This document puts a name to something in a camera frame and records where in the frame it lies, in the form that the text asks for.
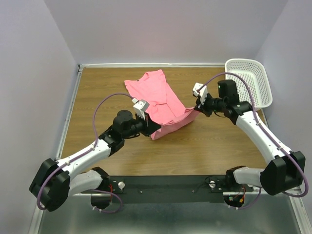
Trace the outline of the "pink t shirt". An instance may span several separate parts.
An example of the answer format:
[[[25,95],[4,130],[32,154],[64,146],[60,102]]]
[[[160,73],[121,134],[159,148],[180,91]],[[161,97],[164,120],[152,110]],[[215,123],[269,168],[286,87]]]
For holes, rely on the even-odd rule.
[[[124,85],[132,97],[150,104],[147,113],[154,122],[161,125],[151,135],[152,140],[179,130],[199,115],[194,108],[183,105],[167,83],[162,70],[146,72],[138,80],[125,80]]]

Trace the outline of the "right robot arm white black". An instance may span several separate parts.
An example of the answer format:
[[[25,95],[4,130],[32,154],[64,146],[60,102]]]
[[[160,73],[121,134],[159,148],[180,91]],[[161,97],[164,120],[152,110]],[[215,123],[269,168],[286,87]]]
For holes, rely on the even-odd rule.
[[[304,174],[305,156],[291,150],[270,131],[260,120],[253,102],[239,99],[235,81],[219,81],[218,91],[219,96],[212,97],[206,85],[196,83],[193,87],[193,95],[197,98],[195,109],[207,117],[213,112],[223,113],[249,137],[267,163],[264,169],[247,166],[229,169],[224,179],[225,187],[235,191],[241,185],[252,185],[270,195],[288,195],[290,189],[304,185],[305,190],[298,197],[306,196],[309,183]]]

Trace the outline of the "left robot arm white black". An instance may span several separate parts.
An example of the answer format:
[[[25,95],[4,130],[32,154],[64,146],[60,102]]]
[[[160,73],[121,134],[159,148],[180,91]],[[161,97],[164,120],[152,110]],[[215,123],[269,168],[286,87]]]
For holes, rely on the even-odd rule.
[[[50,212],[58,209],[72,191],[70,185],[74,179],[87,167],[119,151],[126,139],[140,134],[149,137],[160,128],[148,113],[140,117],[128,110],[119,111],[113,124],[101,135],[96,135],[89,146],[58,161],[46,159],[40,165],[29,187],[37,199],[37,207]]]

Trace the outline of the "white perforated plastic basket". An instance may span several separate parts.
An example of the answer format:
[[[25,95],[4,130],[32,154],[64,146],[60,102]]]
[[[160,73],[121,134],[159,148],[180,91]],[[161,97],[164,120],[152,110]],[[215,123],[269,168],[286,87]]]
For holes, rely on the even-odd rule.
[[[252,59],[233,58],[225,63],[225,71],[240,76],[248,85],[255,109],[269,107],[273,102],[269,80],[264,66]]]

